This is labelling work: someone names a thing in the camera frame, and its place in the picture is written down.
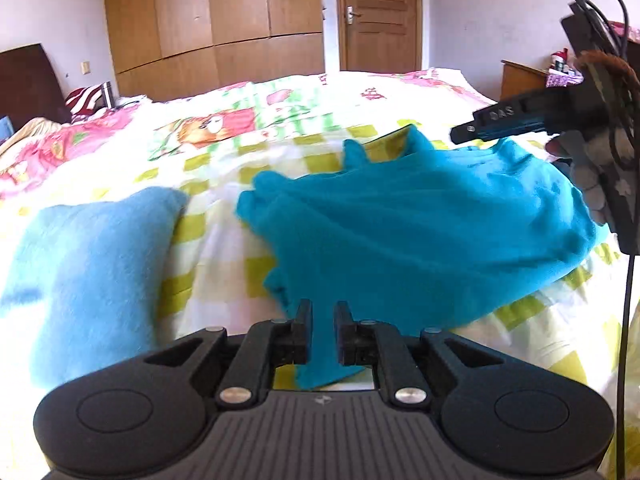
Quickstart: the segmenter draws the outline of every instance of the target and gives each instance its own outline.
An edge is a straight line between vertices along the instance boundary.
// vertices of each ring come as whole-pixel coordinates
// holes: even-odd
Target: bed
[[[102,112],[85,123],[39,134],[33,171],[22,158],[34,138],[21,140],[0,156],[0,284],[20,233],[41,209],[172,187],[189,200],[164,264],[158,339],[169,342],[211,325],[244,333],[258,320],[282,316],[262,286],[274,258],[234,213],[239,193],[250,188],[259,171],[290,177],[337,171],[345,139],[367,143],[372,160],[388,160],[393,149],[376,141],[408,124],[438,149],[451,149],[450,128],[490,103],[455,70],[291,76],[167,103],[140,98],[113,114]],[[194,121],[206,123],[206,131],[192,128]],[[515,140],[535,156],[549,157],[545,134]],[[481,149],[489,145],[478,142]],[[626,257],[611,236],[561,280],[456,331],[588,384],[612,402],[625,273]],[[8,334],[1,321],[0,352],[11,356],[21,334]],[[45,330],[42,323],[30,320],[30,330]],[[636,328],[632,344],[640,340],[634,338]],[[20,366],[10,357],[0,364],[3,480],[36,479],[47,471],[31,428],[44,392],[29,384]],[[640,367],[634,361],[630,368],[629,382],[636,384]],[[363,372],[327,387],[370,384]],[[276,386],[295,387],[290,370],[279,371]],[[640,443],[635,422],[629,420],[630,460]],[[605,474],[608,464],[603,464]]]

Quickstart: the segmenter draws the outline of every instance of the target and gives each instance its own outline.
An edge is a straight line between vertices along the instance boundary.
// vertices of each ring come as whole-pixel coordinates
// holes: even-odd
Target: ridged gray surface
[[[198,449],[140,480],[498,480],[467,463],[426,415],[386,406],[377,392],[271,392],[224,413]],[[586,472],[572,480],[600,479]],[[53,472],[47,480],[72,480]]]

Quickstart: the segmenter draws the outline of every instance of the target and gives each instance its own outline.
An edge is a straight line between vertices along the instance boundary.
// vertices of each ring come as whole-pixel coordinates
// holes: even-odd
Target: door frame
[[[340,70],[347,70],[347,17],[346,0],[338,0],[338,48],[340,49]],[[422,0],[415,0],[415,70],[422,69]]]

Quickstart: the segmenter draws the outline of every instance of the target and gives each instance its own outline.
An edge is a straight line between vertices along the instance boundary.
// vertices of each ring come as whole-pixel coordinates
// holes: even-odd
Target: blue fabric
[[[162,268],[186,200],[151,187],[120,202],[46,208],[31,221],[0,297],[0,326],[16,310],[46,309],[30,349],[33,386],[50,390],[156,347]]]
[[[0,144],[5,142],[14,134],[14,126],[9,117],[0,118]]]
[[[564,175],[509,139],[435,150],[412,126],[396,160],[371,163],[347,140],[339,173],[264,171],[254,186],[237,213],[273,248],[266,288],[289,316],[314,304],[303,388],[354,371],[336,360],[338,300],[409,335],[452,328],[566,275],[607,235]]]

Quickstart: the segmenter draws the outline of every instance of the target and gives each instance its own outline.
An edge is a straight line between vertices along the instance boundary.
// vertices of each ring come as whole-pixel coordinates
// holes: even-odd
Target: red and white striped fabric
[[[71,110],[73,117],[92,115],[101,95],[100,85],[78,88],[66,98],[66,107]]]

